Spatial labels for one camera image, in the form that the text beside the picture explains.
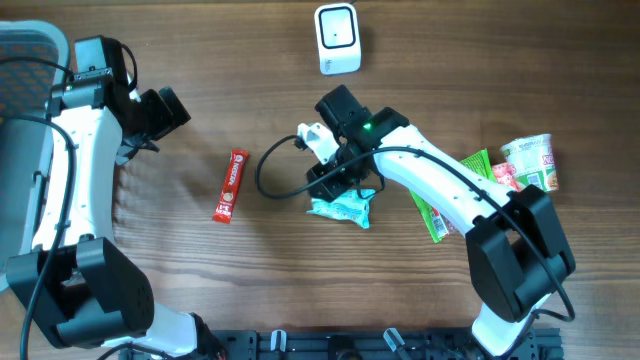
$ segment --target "blue crumpled packet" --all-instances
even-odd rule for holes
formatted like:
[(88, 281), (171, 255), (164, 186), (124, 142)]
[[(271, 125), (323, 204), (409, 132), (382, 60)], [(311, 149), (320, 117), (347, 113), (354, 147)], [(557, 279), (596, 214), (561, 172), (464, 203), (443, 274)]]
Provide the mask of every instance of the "blue crumpled packet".
[(369, 202), (374, 198), (373, 189), (361, 189), (364, 199), (358, 196), (357, 190), (348, 190), (333, 202), (322, 199), (311, 199), (312, 209), (307, 214), (316, 214), (335, 220), (351, 220), (363, 229), (369, 228)]

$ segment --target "white cup with green print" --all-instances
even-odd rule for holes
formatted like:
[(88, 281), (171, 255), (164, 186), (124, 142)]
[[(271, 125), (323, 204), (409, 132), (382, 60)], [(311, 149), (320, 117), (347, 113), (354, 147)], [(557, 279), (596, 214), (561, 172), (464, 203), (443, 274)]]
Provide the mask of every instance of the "white cup with green print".
[(536, 185), (547, 192), (559, 189), (551, 149), (551, 135), (515, 139), (500, 150), (507, 162), (513, 166), (513, 177), (518, 190), (524, 189), (527, 185)]

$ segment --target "green package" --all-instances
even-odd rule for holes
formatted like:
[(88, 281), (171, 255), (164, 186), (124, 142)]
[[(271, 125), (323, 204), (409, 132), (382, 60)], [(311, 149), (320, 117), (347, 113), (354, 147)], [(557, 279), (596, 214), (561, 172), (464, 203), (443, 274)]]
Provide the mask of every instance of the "green package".
[[(493, 182), (497, 182), (495, 176), (493, 176), (493, 172), (491, 171), (491, 164), (489, 163), (489, 153), (487, 152), (487, 149), (478, 151), (477, 153), (460, 161), (460, 163), (476, 174)], [(415, 201), (418, 210), (420, 210), (420, 215), (422, 215), (422, 219), (427, 225), (427, 229), (429, 230), (429, 234), (431, 235), (433, 242), (439, 243), (443, 238), (455, 231), (455, 228), (451, 223), (449, 223), (449, 220), (441, 216), (437, 209), (434, 209), (424, 201), (420, 195), (411, 190), (409, 190), (409, 192), (411, 193), (411, 197), (413, 198), (413, 201)]]

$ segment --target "wooden surface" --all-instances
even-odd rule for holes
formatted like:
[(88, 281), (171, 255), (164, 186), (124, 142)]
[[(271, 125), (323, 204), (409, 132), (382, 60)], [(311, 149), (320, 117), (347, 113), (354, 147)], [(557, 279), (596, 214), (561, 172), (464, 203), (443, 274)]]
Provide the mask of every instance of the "wooden surface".
[[(565, 287), (577, 320), (559, 326), (567, 359), (638, 358), (640, 343), (640, 7), (625, 1), (361, 1), (363, 64), (319, 73), (317, 2), (17, 7), (69, 39), (129, 45), (140, 87), (171, 85), (193, 119), (120, 170), (117, 244), (158, 301), (214, 329), (468, 326), (480, 308), (464, 241), (433, 244), (396, 184), (372, 204), (371, 229), (306, 215), (307, 195), (261, 197), (262, 153), (319, 121), (314, 104), (344, 83), (372, 111), (391, 106), (457, 159), (553, 134), (554, 202), (578, 264)], [(231, 225), (211, 221), (232, 147), (251, 153)], [(312, 155), (293, 147), (265, 168), (270, 189), (303, 183)], [(562, 310), (557, 296), (549, 307)], [(0, 296), (0, 358), (17, 357), (24, 314)], [(58, 351), (32, 331), (34, 359)]]

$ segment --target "black cable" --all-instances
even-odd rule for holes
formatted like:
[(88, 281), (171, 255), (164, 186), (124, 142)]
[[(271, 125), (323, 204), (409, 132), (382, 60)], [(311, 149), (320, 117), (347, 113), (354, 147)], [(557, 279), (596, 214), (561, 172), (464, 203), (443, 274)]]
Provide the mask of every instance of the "black cable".
[(158, 351), (155, 349), (151, 349), (148, 347), (144, 347), (144, 346), (140, 346), (140, 345), (136, 345), (134, 343), (128, 342), (128, 343), (122, 343), (118, 346), (114, 346), (111, 349), (105, 351), (104, 354), (102, 354), (97, 360), (106, 360), (109, 356), (111, 356), (113, 353), (115, 353), (118, 350), (122, 350), (122, 349), (130, 349), (130, 350), (135, 350), (135, 351), (140, 351), (140, 352), (144, 352), (147, 354), (151, 354), (151, 355), (157, 355), (162, 357), (163, 359), (168, 359), (168, 360), (173, 360), (175, 359), (173, 356), (170, 356), (169, 354), (165, 353), (164, 351)]
[(19, 62), (19, 61), (26, 61), (26, 62), (37, 62), (40, 64), (44, 64), (47, 66), (52, 66), (58, 70), (62, 70), (64, 71), (64, 73), (67, 75), (62, 82), (66, 82), (67, 79), (71, 79), (71, 81), (73, 81), (73, 71), (71, 71), (71, 69), (66, 68), (58, 63), (55, 63), (53, 61), (49, 61), (49, 60), (45, 60), (45, 59), (41, 59), (41, 58), (37, 58), (37, 57), (33, 57), (33, 56), (11, 56), (11, 57), (6, 57), (3, 59), (0, 59), (0, 65), (3, 64), (8, 64), (10, 62)]
[(131, 49), (129, 49), (127, 45), (122, 43), (120, 44), (120, 46), (122, 46), (124, 51), (126, 51), (127, 54), (129, 54), (129, 57), (131, 58), (131, 62), (133, 63), (133, 78), (131, 79), (131, 82), (127, 86), (127, 90), (129, 90), (129, 92), (132, 92), (138, 86), (138, 64), (136, 63), (136, 58), (133, 56), (133, 52), (131, 52)]
[(29, 306), (27, 306), (27, 313), (24, 316), (24, 323), (22, 324), (22, 333), (20, 335), (20, 359), (27, 360), (29, 353), (29, 331), (31, 330), (31, 320), (33, 320), (33, 313), (36, 308), (36, 303), (38, 302), (38, 298), (40, 297), (40, 292), (42, 291), (44, 282), (47, 280), (47, 275), (53, 267), (53, 259), (55, 258), (56, 250), (60, 246), (60, 242), (64, 237), (64, 231), (67, 228), (67, 217), (69, 215), (69, 208), (71, 207), (71, 196), (73, 195), (73, 178), (76, 169), (76, 152), (73, 140), (71, 139), (69, 134), (67, 134), (67, 132), (64, 131), (60, 126), (49, 120), (41, 119), (39, 117), (31, 115), (21, 114), (9, 116), (3, 113), (0, 113), (0, 118), (4, 118), (6, 120), (26, 120), (49, 126), (50, 128), (60, 133), (60, 136), (62, 136), (62, 138), (64, 139), (68, 156), (67, 182), (65, 184), (64, 195), (62, 198), (60, 219), (58, 221), (58, 224), (56, 225), (56, 235), (53, 239), (53, 243), (51, 244), (49, 256), (47, 256), (47, 260), (45, 260), (42, 270), (40, 271), (40, 276), (36, 281), (35, 287), (33, 288), (33, 293), (31, 294), (31, 299), (29, 300)]
[(264, 155), (262, 156), (262, 158), (260, 159), (260, 161), (258, 162), (258, 166), (256, 168), (256, 187), (258, 188), (258, 192), (260, 192), (260, 194), (270, 198), (270, 199), (286, 199), (286, 198), (290, 198), (292, 196), (298, 195), (304, 191), (307, 191), (308, 189), (316, 186), (319, 183), (322, 183), (326, 180), (328, 180), (330, 177), (338, 174), (341, 171), (344, 171), (346, 168), (348, 168), (349, 166), (356, 164), (360, 161), (362, 161), (363, 159), (375, 155), (375, 154), (379, 154), (379, 153), (383, 153), (383, 152), (389, 152), (389, 151), (399, 151), (399, 152), (407, 152), (407, 153), (412, 153), (414, 154), (416, 157), (424, 157), (436, 164), (438, 164), (439, 166), (441, 166), (442, 168), (444, 168), (445, 170), (447, 170), (449, 173), (451, 173), (453, 176), (457, 177), (460, 181), (462, 181), (465, 185), (467, 185), (471, 190), (473, 190), (476, 194), (478, 194), (478, 196), (480, 197), (480, 199), (486, 201), (487, 203), (489, 203), (489, 205), (491, 205), (496, 212), (498, 213), (498, 215), (502, 216), (507, 223), (509, 223), (509, 225), (511, 226), (511, 228), (517, 232), (518, 234), (520, 234), (520, 237), (522, 237), (522, 239), (524, 240), (524, 242), (527, 244), (527, 246), (531, 249), (531, 251), (533, 252), (534, 256), (536, 257), (536, 259), (538, 260), (538, 262), (540, 263), (540, 265), (542, 265), (542, 268), (544, 269), (545, 273), (547, 274), (547, 276), (549, 277), (549, 280), (551, 281), (551, 284), (553, 285), (553, 287), (555, 288), (555, 290), (558, 292), (558, 295), (560, 296), (560, 298), (562, 299), (562, 302), (564, 303), (565, 308), (567, 309), (567, 315), (562, 315), (559, 314), (557, 312), (554, 311), (550, 311), (550, 310), (546, 310), (546, 309), (537, 309), (531, 312), (532, 316), (539, 316), (539, 315), (547, 315), (547, 316), (551, 316), (553, 318), (556, 318), (558, 320), (564, 321), (564, 322), (571, 322), (575, 319), (576, 317), (576, 313), (575, 310), (573, 309), (573, 305), (571, 304), (571, 301), (569, 300), (569, 296), (567, 295), (567, 293), (565, 292), (564, 288), (562, 287), (562, 284), (560, 284), (560, 281), (558, 280), (558, 278), (553, 274), (553, 272), (551, 271), (551, 268), (549, 267), (549, 264), (547, 263), (547, 261), (544, 259), (544, 257), (542, 256), (542, 254), (540, 253), (540, 250), (538, 250), (538, 248), (535, 246), (535, 244), (533, 243), (533, 241), (531, 241), (531, 239), (527, 236), (527, 234), (525, 234), (525, 232), (522, 230), (522, 228), (520, 228), (520, 226), (515, 222), (515, 220), (513, 220), (511, 218), (511, 216), (509, 216), (500, 205), (498, 205), (498, 203), (496, 203), (488, 194), (486, 191), (480, 189), (476, 184), (474, 184), (471, 180), (467, 179), (464, 175), (462, 175), (460, 172), (458, 172), (458, 170), (454, 169), (451, 165), (447, 164), (446, 162), (442, 161), (441, 159), (423, 151), (420, 149), (414, 149), (411, 147), (401, 147), (401, 146), (389, 146), (389, 147), (384, 147), (384, 148), (378, 148), (378, 149), (374, 149), (371, 150), (369, 152), (360, 154), (359, 156), (356, 156), (355, 158), (345, 162), (344, 164), (340, 165), (339, 167), (336, 167), (335, 169), (329, 171), (328, 173), (326, 173), (324, 176), (304, 185), (301, 186), (300, 188), (290, 191), (288, 193), (284, 193), (284, 194), (269, 194), (266, 191), (264, 191), (264, 189), (262, 188), (262, 186), (260, 185), (260, 172), (262, 170), (262, 165), (264, 164), (265, 160), (267, 159), (267, 157), (280, 145), (282, 145), (283, 143), (285, 143), (288, 140), (291, 139), (295, 139), (298, 138), (297, 135), (289, 135), (284, 137), (283, 139), (281, 139), (280, 141), (276, 142), (275, 144), (273, 144), (273, 146), (271, 146), (269, 148), (269, 150), (267, 150), (267, 152), (264, 153)]

